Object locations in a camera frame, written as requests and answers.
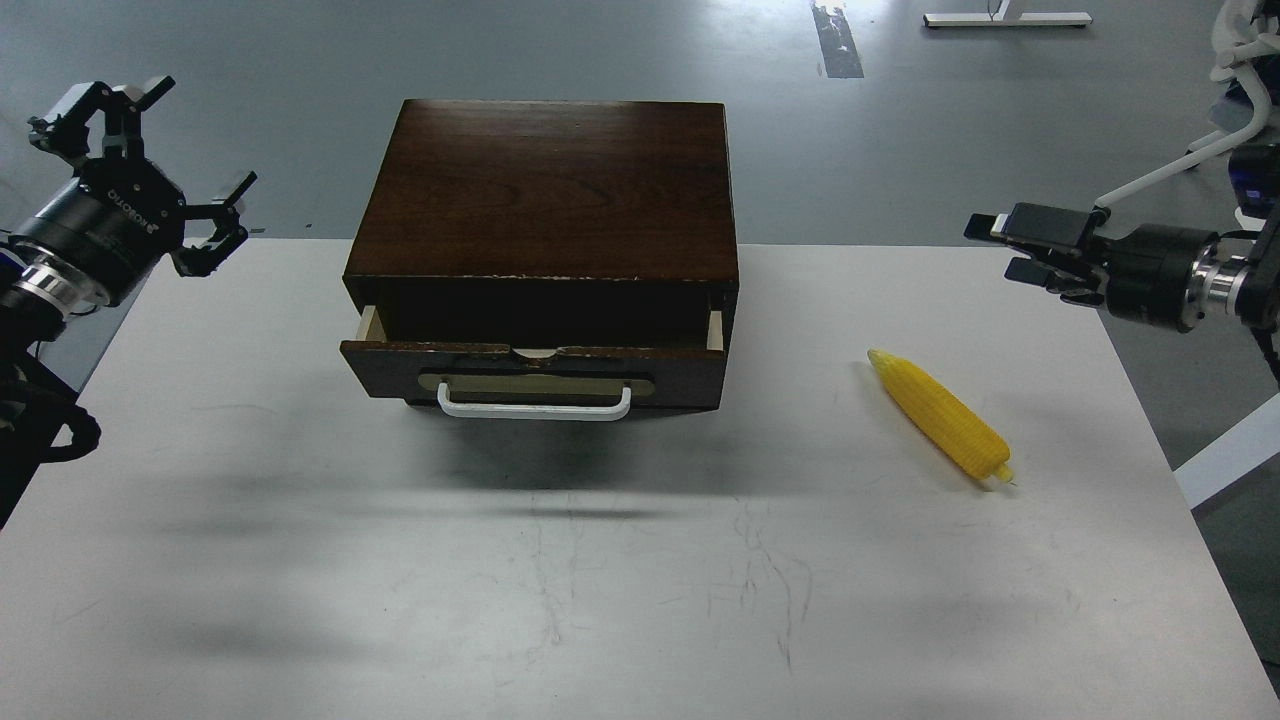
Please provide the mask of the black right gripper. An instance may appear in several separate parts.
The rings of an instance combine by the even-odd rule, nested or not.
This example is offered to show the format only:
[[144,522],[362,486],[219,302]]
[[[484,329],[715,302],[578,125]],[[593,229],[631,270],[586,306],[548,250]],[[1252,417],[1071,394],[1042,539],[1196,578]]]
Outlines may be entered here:
[[[964,237],[1001,243],[1014,258],[1006,281],[1041,287],[1061,302],[1103,307],[1120,320],[1188,333],[1199,322],[1193,275],[1216,254],[1220,233],[1176,225],[1138,225],[1117,237],[1094,234],[1101,215],[1018,202],[996,215],[975,213]],[[1100,268],[1091,263],[1102,260]]]

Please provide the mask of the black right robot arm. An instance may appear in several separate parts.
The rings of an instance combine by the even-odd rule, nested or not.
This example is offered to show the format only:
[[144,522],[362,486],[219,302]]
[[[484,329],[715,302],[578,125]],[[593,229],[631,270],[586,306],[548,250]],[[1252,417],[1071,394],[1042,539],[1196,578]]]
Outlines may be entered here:
[[1276,375],[1277,145],[1231,150],[1228,174],[1239,210],[1263,220],[1261,229],[1217,233],[1142,224],[1110,238],[1097,232],[1107,210],[1019,202],[1005,214],[972,215],[964,234],[1016,251],[1006,279],[1041,287],[1065,304],[1103,307],[1115,318],[1178,333],[1211,314],[1233,316]]

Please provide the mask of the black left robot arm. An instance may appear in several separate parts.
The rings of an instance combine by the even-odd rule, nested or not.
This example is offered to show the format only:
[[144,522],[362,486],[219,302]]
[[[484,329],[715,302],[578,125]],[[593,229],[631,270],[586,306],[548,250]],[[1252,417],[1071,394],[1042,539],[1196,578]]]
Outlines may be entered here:
[[35,473],[93,452],[102,430],[79,393],[37,355],[83,307],[116,307],[163,258],[179,275],[211,275],[250,236],[241,200],[248,173],[206,204],[147,158],[143,114],[174,87],[76,85],[29,119],[29,143],[70,167],[70,179],[14,231],[3,232],[3,516]]

